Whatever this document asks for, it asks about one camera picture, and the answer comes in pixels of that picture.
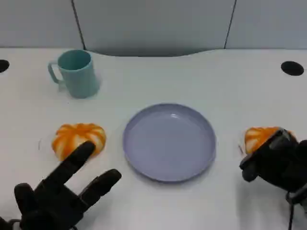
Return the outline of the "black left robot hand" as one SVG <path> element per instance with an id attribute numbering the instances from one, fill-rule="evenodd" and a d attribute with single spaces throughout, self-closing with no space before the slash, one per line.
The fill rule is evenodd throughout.
<path id="1" fill-rule="evenodd" d="M 20 229 L 72 230 L 84 213 L 111 190 L 122 177 L 116 169 L 95 177 L 78 195 L 65 186 L 94 149 L 90 141 L 81 144 L 35 189 L 27 183 L 15 186 L 14 195 L 22 215 Z"/>

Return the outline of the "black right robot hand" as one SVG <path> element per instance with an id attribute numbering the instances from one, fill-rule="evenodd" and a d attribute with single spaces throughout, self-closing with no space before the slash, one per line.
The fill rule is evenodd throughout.
<path id="1" fill-rule="evenodd" d="M 287 192 L 296 192 L 307 183 L 307 141 L 298 142 L 288 130 L 278 128 L 239 167 L 247 182 L 259 176 Z"/>

